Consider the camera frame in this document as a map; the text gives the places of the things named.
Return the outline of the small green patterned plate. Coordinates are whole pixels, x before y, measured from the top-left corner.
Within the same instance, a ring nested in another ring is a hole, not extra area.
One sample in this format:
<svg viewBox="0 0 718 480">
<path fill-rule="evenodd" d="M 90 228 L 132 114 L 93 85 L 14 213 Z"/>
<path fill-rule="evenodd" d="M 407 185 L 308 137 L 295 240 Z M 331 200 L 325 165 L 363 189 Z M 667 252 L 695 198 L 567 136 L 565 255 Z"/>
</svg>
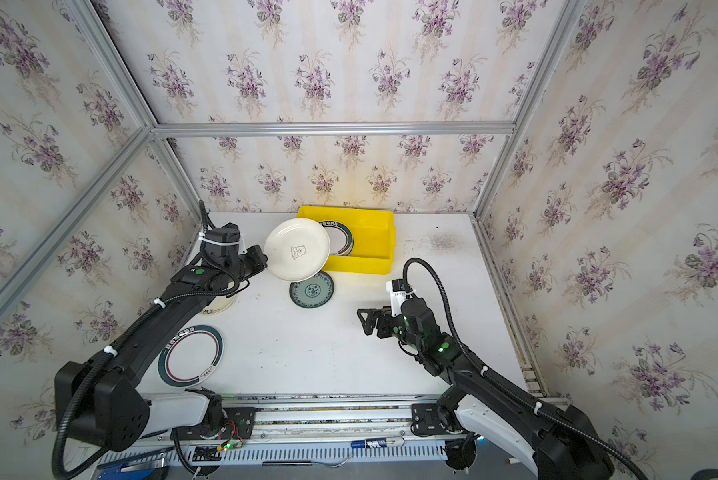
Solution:
<svg viewBox="0 0 718 480">
<path fill-rule="evenodd" d="M 290 284 L 289 296 L 293 303 L 301 308 L 315 309 L 326 305 L 335 292 L 332 277 L 320 271 L 313 277 Z"/>
</svg>

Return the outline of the plain white large plate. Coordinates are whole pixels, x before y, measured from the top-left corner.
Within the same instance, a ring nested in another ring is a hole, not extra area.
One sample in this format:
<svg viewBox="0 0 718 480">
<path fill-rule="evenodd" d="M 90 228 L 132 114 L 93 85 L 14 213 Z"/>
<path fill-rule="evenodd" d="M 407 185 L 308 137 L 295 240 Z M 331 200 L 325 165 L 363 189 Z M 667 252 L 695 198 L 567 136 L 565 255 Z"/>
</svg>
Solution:
<svg viewBox="0 0 718 480">
<path fill-rule="evenodd" d="M 278 225 L 263 248 L 267 270 L 287 282 L 300 282 L 319 273 L 329 259 L 330 250 L 331 240 L 326 229 L 305 218 Z"/>
</svg>

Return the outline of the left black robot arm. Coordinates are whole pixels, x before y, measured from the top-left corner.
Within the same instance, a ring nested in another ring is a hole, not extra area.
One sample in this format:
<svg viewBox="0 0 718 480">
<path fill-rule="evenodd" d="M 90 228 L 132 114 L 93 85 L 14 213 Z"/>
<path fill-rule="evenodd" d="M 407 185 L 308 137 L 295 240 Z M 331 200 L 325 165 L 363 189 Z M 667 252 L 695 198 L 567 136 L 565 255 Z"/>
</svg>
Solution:
<svg viewBox="0 0 718 480">
<path fill-rule="evenodd" d="M 137 387 L 161 352 L 217 297 L 229 297 L 262 273 L 267 257 L 258 245 L 242 248 L 237 225 L 200 234 L 197 260 L 182 267 L 134 323 L 85 363 L 70 361 L 54 379 L 57 437 L 54 452 L 70 439 L 120 452 L 144 435 L 197 427 L 214 435 L 225 415 L 219 395 L 206 389 L 180 393 L 177 406 L 148 400 Z"/>
</svg>

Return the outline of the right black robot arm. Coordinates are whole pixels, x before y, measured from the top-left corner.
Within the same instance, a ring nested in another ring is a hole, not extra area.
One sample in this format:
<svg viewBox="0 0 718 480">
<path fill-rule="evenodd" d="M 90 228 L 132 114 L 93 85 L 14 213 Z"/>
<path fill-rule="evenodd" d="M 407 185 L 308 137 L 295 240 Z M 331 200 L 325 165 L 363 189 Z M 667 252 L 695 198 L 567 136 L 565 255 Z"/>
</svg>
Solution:
<svg viewBox="0 0 718 480">
<path fill-rule="evenodd" d="M 443 331 L 422 298 L 405 300 L 398 311 L 360 309 L 366 335 L 395 338 L 415 350 L 414 358 L 448 388 L 437 401 L 442 426 L 484 437 L 540 479 L 609 479 L 615 466 L 589 418 L 560 409 L 518 387 Z"/>
</svg>

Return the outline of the small cream plate dark spot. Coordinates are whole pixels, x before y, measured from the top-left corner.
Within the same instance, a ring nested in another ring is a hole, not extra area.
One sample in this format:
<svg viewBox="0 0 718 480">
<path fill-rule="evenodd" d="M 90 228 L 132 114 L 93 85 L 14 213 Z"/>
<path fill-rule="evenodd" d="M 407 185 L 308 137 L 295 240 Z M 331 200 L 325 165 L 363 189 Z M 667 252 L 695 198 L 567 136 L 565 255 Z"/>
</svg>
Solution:
<svg viewBox="0 0 718 480">
<path fill-rule="evenodd" d="M 201 312 L 202 315 L 217 315 L 228 310 L 236 302 L 235 297 L 219 296 L 216 297 Z"/>
</svg>

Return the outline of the white plate dark green rim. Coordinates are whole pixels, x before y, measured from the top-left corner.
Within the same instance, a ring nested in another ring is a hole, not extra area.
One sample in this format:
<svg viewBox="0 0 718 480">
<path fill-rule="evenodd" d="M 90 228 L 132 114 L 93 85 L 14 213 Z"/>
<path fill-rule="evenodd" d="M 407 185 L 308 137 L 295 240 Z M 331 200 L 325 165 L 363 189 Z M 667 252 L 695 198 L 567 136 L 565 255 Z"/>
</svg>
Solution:
<svg viewBox="0 0 718 480">
<path fill-rule="evenodd" d="M 354 237 L 351 230 L 343 223 L 322 221 L 330 238 L 331 256 L 350 256 L 354 249 Z"/>
</svg>

